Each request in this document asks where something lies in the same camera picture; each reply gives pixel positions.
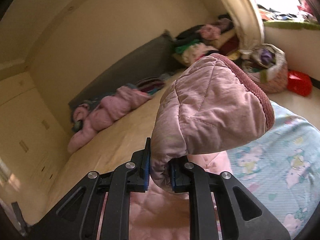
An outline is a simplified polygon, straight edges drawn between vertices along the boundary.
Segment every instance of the cartoon print sheet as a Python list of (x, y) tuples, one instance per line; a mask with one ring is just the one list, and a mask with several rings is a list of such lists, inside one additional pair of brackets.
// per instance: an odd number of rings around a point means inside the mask
[(302, 230), (320, 202), (320, 132), (272, 102), (276, 123), (260, 139), (228, 150), (233, 175), (290, 232)]

